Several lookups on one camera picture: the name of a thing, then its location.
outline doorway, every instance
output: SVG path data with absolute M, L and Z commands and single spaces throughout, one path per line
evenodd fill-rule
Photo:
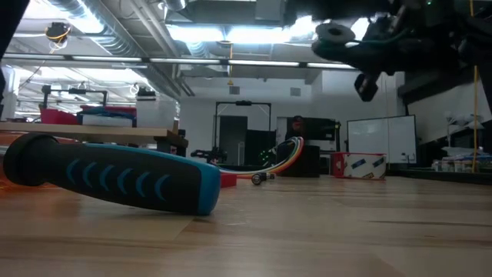
M 227 115 L 219 118 L 219 147 L 228 154 L 225 164 L 243 165 L 248 117 Z

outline black and blue handle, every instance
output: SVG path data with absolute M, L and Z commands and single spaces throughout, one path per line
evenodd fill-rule
M 124 146 L 60 144 L 35 133 L 15 140 L 3 164 L 19 185 L 50 182 L 105 201 L 193 215 L 210 214 L 220 191 L 213 165 Z

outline black metal bracket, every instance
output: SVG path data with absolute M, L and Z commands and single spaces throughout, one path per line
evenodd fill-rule
M 90 93 L 102 93 L 102 106 L 105 107 L 106 104 L 108 103 L 108 91 L 105 91 L 105 90 L 91 91 L 91 90 L 79 89 L 79 88 L 52 89 L 52 87 L 50 85 L 43 85 L 41 88 L 41 91 L 44 95 L 42 108 L 48 108 L 48 95 L 50 95 L 52 92 L 68 92 L 68 94 L 74 94 L 74 95 L 84 95 L 88 92 L 90 92 Z

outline wooden workbench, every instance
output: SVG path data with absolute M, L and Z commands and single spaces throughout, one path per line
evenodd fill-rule
M 0 192 L 0 276 L 492 276 L 492 186 L 277 178 L 210 216 Z
M 169 152 L 171 145 L 183 149 L 188 141 L 165 128 L 129 128 L 87 125 L 56 125 L 33 123 L 0 123 L 0 132 L 40 132 L 62 138 L 76 139 L 81 142 L 115 142 L 121 144 L 154 144 L 158 151 Z

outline fluorescent light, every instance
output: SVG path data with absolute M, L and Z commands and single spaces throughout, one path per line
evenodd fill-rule
M 295 23 L 288 29 L 288 33 L 291 38 L 309 35 L 314 33 L 316 26 L 319 24 L 320 22 L 313 22 L 312 16 L 303 16 L 295 21 Z
M 40 112 L 15 112 L 16 115 L 41 115 Z
M 112 56 L 72 56 L 75 61 L 83 62 L 142 62 L 141 58 Z
M 229 60 L 229 65 L 263 65 L 263 66 L 298 67 L 299 63 L 298 62 Z
M 147 65 L 111 65 L 112 68 L 118 68 L 118 69 L 147 69 Z
M 79 98 L 81 99 L 82 101 L 86 101 L 86 102 L 89 102 L 91 100 L 89 100 L 88 98 L 84 97 L 84 96 L 80 96 L 80 95 L 75 95 L 76 98 Z
M 5 53 L 3 58 L 20 58 L 20 59 L 37 59 L 37 60 L 62 60 L 65 59 L 62 55 L 50 55 L 50 54 L 27 54 L 27 53 Z
M 309 62 L 306 66 L 308 68 L 354 69 L 349 65 L 320 62 Z
M 108 102 L 108 105 L 136 105 L 134 102 Z
M 233 27 L 226 40 L 232 43 L 269 44 L 282 43 L 290 40 L 288 32 L 282 28 L 247 28 Z
M 367 27 L 369 27 L 369 21 L 367 18 L 359 18 L 351 27 L 352 32 L 355 34 L 356 40 L 362 40 L 366 34 Z
M 174 40 L 182 42 L 219 42 L 224 35 L 219 27 L 179 27 L 167 25 L 169 34 Z
M 191 64 L 191 65 L 218 65 L 221 63 L 217 59 L 206 58 L 151 58 L 151 62 L 172 63 L 172 64 Z

